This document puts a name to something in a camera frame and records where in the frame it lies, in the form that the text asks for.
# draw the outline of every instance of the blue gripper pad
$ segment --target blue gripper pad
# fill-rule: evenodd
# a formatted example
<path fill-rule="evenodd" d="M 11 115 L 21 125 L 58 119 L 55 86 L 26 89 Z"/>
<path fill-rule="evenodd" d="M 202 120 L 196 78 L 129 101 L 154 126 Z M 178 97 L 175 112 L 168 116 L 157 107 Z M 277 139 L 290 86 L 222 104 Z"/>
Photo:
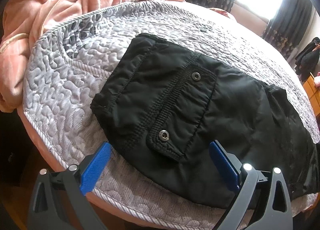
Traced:
<path fill-rule="evenodd" d="M 224 153 L 214 141 L 209 145 L 209 155 L 215 164 L 228 190 L 237 193 L 240 190 L 239 175 L 231 165 L 227 153 Z"/>
<path fill-rule="evenodd" d="M 105 142 L 94 154 L 94 157 L 87 169 L 82 173 L 80 190 L 83 195 L 91 192 L 96 185 L 104 167 L 108 163 L 112 152 L 110 143 Z"/>

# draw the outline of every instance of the snap button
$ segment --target snap button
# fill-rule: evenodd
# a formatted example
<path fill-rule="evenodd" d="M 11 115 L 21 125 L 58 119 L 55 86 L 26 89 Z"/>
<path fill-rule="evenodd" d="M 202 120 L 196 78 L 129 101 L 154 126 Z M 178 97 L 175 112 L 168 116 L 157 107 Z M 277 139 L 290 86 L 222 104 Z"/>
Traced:
<path fill-rule="evenodd" d="M 161 141 L 166 142 L 169 140 L 169 133 L 166 130 L 162 130 L 159 132 L 158 137 Z"/>
<path fill-rule="evenodd" d="M 194 81 L 199 81 L 201 79 L 201 76 L 198 72 L 193 72 L 191 77 Z"/>

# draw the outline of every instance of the bed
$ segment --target bed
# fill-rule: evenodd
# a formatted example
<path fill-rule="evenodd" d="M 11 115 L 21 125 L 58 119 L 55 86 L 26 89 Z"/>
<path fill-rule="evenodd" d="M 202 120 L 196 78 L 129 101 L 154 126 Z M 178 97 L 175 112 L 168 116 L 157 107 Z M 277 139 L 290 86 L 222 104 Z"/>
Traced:
<path fill-rule="evenodd" d="M 313 141 L 319 142 L 316 119 L 297 76 L 280 53 L 256 34 L 187 2 L 122 3 L 55 26 L 31 51 L 18 114 L 55 171 L 78 164 L 107 140 L 90 103 L 131 39 L 141 32 L 156 34 L 286 89 Z M 115 151 L 87 198 L 127 221 L 156 228 L 212 229 L 224 212 L 170 193 Z M 317 194 L 310 194 L 292 201 L 293 215 L 310 207 L 316 198 Z M 242 226 L 251 215 L 249 210 Z"/>

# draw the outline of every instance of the silver screw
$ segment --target silver screw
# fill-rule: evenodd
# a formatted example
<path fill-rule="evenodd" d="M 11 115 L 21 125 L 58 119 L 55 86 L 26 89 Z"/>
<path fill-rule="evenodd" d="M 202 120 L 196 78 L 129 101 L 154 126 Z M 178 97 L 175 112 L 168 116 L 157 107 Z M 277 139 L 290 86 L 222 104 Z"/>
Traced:
<path fill-rule="evenodd" d="M 169 140 L 169 133 L 166 130 L 159 132 L 158 137 L 161 141 L 166 142 Z"/>
<path fill-rule="evenodd" d="M 41 175 L 45 175 L 45 174 L 47 174 L 47 172 L 48 172 L 48 171 L 47 171 L 46 169 L 41 169 L 39 173 L 40 173 Z"/>
<path fill-rule="evenodd" d="M 280 174 L 281 173 L 281 169 L 275 167 L 273 168 L 273 171 L 276 173 L 276 174 Z"/>
<path fill-rule="evenodd" d="M 76 171 L 78 169 L 78 166 L 76 164 L 72 164 L 68 168 L 70 171 Z"/>
<path fill-rule="evenodd" d="M 251 166 L 249 163 L 243 164 L 243 168 L 244 168 L 245 170 L 252 170 L 252 166 Z"/>
<path fill-rule="evenodd" d="M 194 81 L 199 81 L 201 79 L 201 76 L 198 72 L 193 72 L 191 77 Z"/>

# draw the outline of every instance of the black jacket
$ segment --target black jacket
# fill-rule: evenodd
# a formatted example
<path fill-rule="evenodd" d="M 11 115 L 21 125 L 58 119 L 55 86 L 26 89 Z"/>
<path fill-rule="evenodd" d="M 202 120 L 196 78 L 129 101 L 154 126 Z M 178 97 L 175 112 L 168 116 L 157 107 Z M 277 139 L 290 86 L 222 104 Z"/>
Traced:
<path fill-rule="evenodd" d="M 234 196 L 210 160 L 215 139 L 255 169 L 279 167 L 291 198 L 319 191 L 316 145 L 285 90 L 165 39 L 134 38 L 91 108 L 130 164 L 195 203 Z"/>

